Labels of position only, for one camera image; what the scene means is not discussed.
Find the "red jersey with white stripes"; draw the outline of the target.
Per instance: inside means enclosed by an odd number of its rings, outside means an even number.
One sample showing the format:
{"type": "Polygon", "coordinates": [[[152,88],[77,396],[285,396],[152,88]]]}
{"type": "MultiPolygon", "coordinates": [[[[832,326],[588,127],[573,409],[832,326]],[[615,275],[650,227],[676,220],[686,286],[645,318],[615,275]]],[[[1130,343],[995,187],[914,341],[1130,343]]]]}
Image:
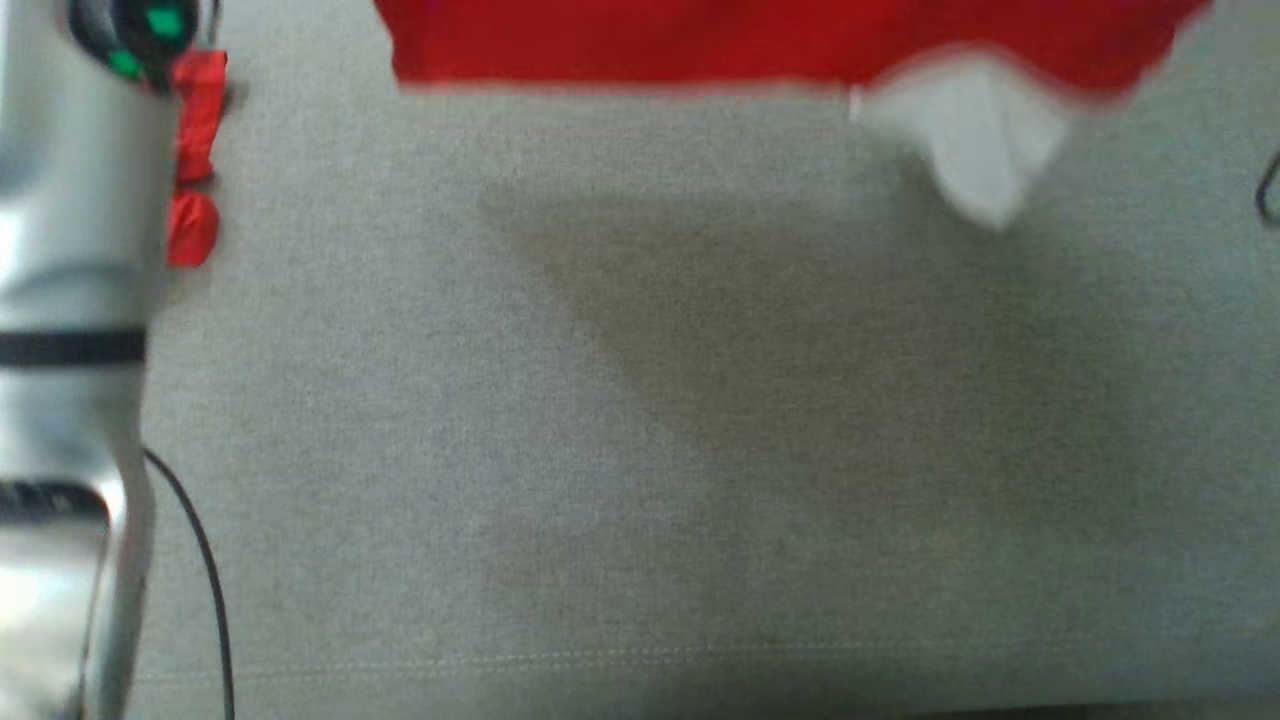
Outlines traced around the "red jersey with white stripes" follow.
{"type": "Polygon", "coordinates": [[[1215,0],[372,0],[415,88],[810,88],[1009,225],[1089,117],[1215,0]]]}

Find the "grey fabric sofa seat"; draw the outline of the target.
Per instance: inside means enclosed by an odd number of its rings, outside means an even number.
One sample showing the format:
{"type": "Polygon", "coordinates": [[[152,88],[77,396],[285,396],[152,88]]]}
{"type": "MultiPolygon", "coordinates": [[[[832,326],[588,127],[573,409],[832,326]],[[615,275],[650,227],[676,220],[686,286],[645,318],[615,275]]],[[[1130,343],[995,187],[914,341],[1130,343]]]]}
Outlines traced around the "grey fabric sofa seat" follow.
{"type": "Polygon", "coordinates": [[[1280,0],[1000,233],[837,99],[402,94],[370,0],[220,36],[145,434],[238,720],[1280,720],[1280,0]]]}

